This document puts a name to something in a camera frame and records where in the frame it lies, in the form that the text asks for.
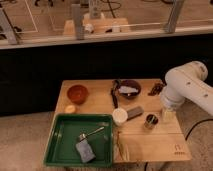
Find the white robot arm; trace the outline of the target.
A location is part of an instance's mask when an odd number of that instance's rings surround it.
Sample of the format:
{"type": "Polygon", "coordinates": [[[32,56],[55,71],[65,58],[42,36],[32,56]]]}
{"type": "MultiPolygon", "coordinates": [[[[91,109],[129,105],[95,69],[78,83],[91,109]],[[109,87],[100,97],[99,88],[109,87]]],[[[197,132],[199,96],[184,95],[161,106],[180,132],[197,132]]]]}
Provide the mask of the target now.
{"type": "Polygon", "coordinates": [[[208,69],[200,61],[174,67],[165,74],[166,86],[160,93],[161,117],[165,123],[175,116],[186,99],[213,116],[213,87],[205,83],[207,76],[208,69]]]}

